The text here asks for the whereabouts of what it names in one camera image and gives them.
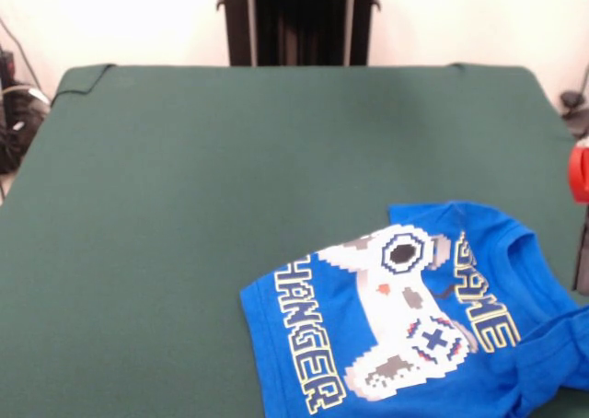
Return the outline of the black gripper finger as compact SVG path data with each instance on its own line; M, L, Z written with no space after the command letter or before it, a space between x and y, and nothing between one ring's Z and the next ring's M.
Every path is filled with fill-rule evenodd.
M588 225L584 225L581 230L572 290L574 292L588 291Z

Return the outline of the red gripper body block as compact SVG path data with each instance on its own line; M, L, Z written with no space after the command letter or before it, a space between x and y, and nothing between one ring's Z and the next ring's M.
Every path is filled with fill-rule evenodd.
M568 181L575 202L588 204L588 148L576 145L568 163Z

